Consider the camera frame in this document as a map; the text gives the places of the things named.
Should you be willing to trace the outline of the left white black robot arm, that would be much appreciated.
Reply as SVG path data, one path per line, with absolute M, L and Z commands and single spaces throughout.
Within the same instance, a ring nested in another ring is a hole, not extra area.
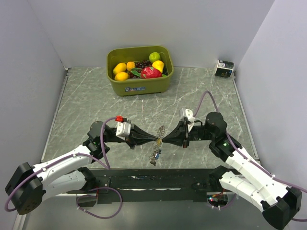
M 74 190 L 89 193 L 94 189 L 95 177 L 86 166 L 97 162 L 111 169 L 106 156 L 110 148 L 106 143 L 126 143 L 133 149 L 158 140 L 121 116 L 113 119 L 116 127 L 93 122 L 87 140 L 68 153 L 33 166 L 27 162 L 19 165 L 5 187 L 8 199 L 4 209 L 24 215 L 58 194 Z

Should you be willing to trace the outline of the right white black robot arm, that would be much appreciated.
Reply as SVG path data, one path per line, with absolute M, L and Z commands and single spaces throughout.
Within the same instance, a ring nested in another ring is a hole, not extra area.
M 221 113 L 208 113 L 202 123 L 187 109 L 162 142 L 187 148 L 191 141 L 209 140 L 211 152 L 227 164 L 212 171 L 210 187 L 234 192 L 255 206 L 271 226 L 284 229 L 301 208 L 301 189 L 277 180 L 226 129 Z

